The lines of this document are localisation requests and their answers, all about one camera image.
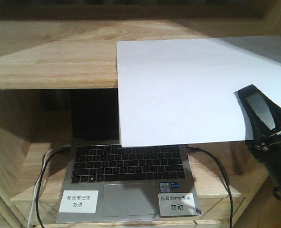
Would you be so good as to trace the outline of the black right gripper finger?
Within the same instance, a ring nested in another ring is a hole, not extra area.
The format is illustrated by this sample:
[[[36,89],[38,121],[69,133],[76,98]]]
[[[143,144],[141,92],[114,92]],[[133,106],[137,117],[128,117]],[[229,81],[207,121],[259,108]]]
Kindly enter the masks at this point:
[[[281,137],[280,106],[254,85],[238,90],[236,95],[249,118],[254,142],[261,143],[277,136]]]

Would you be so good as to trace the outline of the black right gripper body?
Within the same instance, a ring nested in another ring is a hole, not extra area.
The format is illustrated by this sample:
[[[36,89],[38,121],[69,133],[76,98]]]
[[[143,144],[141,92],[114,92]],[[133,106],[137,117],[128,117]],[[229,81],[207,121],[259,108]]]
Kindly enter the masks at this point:
[[[254,158],[262,163],[275,183],[273,195],[281,201],[281,130],[253,129],[253,139],[246,145]]]

